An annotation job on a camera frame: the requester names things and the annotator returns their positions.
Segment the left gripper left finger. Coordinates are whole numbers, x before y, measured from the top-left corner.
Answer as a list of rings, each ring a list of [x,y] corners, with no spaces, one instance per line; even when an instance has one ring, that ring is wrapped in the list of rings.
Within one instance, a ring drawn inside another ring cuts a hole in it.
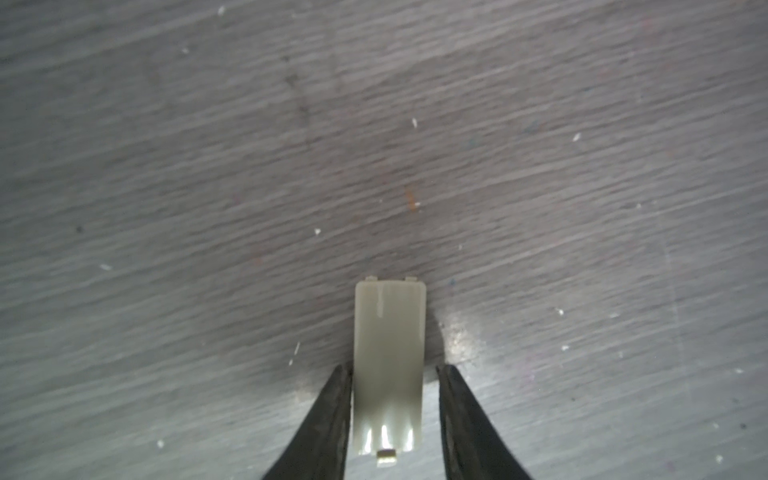
[[[352,366],[337,365],[284,452],[263,479],[343,479],[352,392]]]

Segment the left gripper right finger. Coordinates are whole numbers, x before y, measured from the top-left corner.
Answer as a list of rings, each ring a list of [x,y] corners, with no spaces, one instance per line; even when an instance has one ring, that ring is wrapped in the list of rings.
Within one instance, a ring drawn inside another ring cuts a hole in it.
[[[530,480],[452,364],[436,368],[445,475],[448,479]]]

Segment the remote battery cover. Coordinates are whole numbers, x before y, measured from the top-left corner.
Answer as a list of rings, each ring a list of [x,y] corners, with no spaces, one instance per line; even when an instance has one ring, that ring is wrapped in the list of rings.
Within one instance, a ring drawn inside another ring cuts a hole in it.
[[[421,442],[426,300],[415,277],[355,287],[352,444],[379,468]]]

